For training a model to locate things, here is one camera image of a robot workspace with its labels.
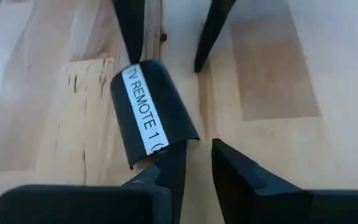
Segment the wooden floor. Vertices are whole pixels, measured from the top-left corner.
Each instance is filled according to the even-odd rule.
[[[358,1],[238,0],[197,75],[208,8],[146,7],[143,58],[167,66],[202,138],[189,142],[182,223],[223,223],[216,137],[299,187],[358,189]],[[110,0],[0,1],[0,194],[119,185],[145,167],[129,170],[109,94],[128,64]]]

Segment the label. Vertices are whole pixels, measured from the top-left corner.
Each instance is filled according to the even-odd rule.
[[[132,65],[122,71],[122,79],[146,154],[150,155],[169,145],[140,65]]]

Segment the white label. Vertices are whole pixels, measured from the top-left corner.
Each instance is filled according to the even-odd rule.
[[[132,65],[122,71],[122,79],[132,105],[137,127],[142,136],[146,154],[150,155],[169,143],[140,65]]]

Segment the black plastic piece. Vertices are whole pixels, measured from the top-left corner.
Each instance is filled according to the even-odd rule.
[[[358,190],[302,190],[220,139],[212,166],[226,224],[358,223]]]
[[[145,0],[112,0],[131,63],[139,63],[143,50]]]
[[[179,224],[186,141],[122,187],[27,185],[0,196],[0,224]]]
[[[165,67],[156,60],[141,62],[140,67],[169,143],[199,139]],[[110,91],[129,167],[133,169],[134,164],[147,157],[147,154],[122,79],[122,71],[111,81]]]
[[[236,0],[212,0],[208,17],[206,18],[201,33],[200,42],[198,43],[195,59],[195,72],[200,72],[203,68],[209,52],[218,38],[224,22],[235,2]]]

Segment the wooden surface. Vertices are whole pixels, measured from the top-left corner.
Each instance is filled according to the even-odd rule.
[[[143,58],[166,65],[202,138],[189,142],[182,223],[223,223],[216,137],[299,187],[358,189],[358,1],[238,1],[199,75],[209,0],[147,2]],[[3,1],[0,34],[0,194],[119,185],[145,167],[129,170],[109,94],[129,64],[110,1]]]

